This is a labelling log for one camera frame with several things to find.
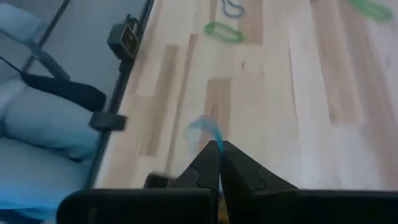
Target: blue string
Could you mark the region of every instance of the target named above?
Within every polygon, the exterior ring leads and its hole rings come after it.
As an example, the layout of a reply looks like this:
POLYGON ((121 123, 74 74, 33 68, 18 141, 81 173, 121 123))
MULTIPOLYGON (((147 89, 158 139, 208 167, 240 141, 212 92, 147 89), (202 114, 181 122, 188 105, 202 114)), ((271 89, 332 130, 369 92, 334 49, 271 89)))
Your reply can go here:
POLYGON ((235 3, 231 2, 231 0, 222 0, 222 1, 223 1, 223 11, 224 11, 224 14, 225 14, 226 16, 230 17, 230 18, 239 19, 239 18, 242 17, 242 16, 244 15, 244 13, 246 12, 246 11, 244 10, 244 8, 243 8, 241 5, 235 4, 235 3), (226 7, 227 7, 226 3, 227 3, 227 2, 228 2, 228 4, 229 4, 231 7, 234 7, 235 9, 239 10, 239 13, 237 13, 237 14, 230 14, 230 13, 227 11, 227 9, 226 9, 226 7))
POLYGON ((215 121, 209 118, 199 118, 188 126, 188 129, 199 129, 211 133, 217 142, 221 156, 224 154, 223 135, 215 121))

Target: green rubber band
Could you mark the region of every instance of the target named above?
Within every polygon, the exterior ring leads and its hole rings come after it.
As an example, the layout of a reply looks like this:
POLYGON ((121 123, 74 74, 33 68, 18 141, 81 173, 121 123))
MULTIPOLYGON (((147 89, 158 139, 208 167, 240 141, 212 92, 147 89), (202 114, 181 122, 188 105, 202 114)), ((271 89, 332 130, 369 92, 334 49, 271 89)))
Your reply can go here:
POLYGON ((371 0, 349 0, 349 2, 376 22, 386 23, 394 18, 394 11, 383 4, 371 0))
POLYGON ((218 39, 222 40, 223 42, 229 42, 229 43, 240 43, 244 40, 244 35, 242 32, 239 30, 235 30, 232 27, 220 23, 220 22, 211 22, 205 26, 205 32, 208 35, 213 35, 217 37, 218 39), (216 27, 222 28, 232 34, 234 34, 236 37, 227 37, 223 34, 220 34, 216 31, 216 27))

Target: rubber band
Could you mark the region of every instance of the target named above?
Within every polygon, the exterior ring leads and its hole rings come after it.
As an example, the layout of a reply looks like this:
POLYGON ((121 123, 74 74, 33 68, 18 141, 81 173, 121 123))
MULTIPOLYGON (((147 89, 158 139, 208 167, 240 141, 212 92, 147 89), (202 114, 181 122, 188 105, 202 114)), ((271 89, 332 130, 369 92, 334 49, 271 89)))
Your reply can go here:
POLYGON ((246 11, 244 10, 244 8, 243 8, 241 5, 231 2, 231 0, 222 0, 222 1, 223 1, 223 11, 224 11, 224 14, 225 14, 226 16, 230 17, 230 18, 239 19, 239 18, 242 17, 242 16, 244 15, 244 13, 246 12, 246 11), (237 9, 239 12, 238 12, 237 14, 231 14, 231 13, 229 13, 228 10, 226 9, 226 7, 227 7, 226 3, 228 3, 231 7, 234 7, 235 9, 237 9))
POLYGON ((210 22, 205 26, 205 32, 208 35, 213 35, 217 37, 218 39, 222 40, 223 42, 229 42, 229 43, 240 43, 244 40, 244 34, 240 32, 239 30, 235 30, 232 27, 221 23, 221 22, 210 22), (227 37, 223 34, 220 34, 219 32, 216 31, 216 27, 222 28, 225 31, 228 31, 235 35, 236 37, 227 37))
POLYGON ((349 0, 362 14, 379 23, 390 22, 394 18, 394 11, 389 7, 371 0, 349 0))

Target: cushion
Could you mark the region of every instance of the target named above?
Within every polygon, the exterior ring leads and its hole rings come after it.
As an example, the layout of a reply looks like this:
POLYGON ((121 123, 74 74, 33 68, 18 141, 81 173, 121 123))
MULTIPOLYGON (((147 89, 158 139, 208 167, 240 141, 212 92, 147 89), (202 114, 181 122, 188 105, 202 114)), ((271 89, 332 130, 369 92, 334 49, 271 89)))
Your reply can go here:
POLYGON ((7 137, 86 159, 100 135, 89 126, 92 115, 71 101, 27 87, 6 111, 4 128, 7 137))
POLYGON ((0 71, 0 137, 4 135, 3 117, 5 112, 9 105, 25 88, 25 83, 19 78, 12 80, 4 79, 2 82, 0 71))
POLYGON ((30 144, 0 139, 0 202, 9 202, 12 208, 56 208, 83 187, 87 173, 84 164, 30 144))

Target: wooden floor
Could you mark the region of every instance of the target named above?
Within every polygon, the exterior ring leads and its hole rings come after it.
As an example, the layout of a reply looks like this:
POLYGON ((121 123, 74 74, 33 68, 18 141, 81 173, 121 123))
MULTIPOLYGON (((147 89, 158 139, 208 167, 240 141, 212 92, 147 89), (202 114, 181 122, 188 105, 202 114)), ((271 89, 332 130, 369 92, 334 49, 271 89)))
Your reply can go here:
MULTIPOLYGON (((193 159, 183 136, 201 115, 224 138, 300 188, 398 190, 398 23, 347 0, 157 0, 97 187, 142 187, 193 159), (217 20, 246 34, 204 34, 217 20)), ((398 1, 384 0, 398 12, 398 1)))

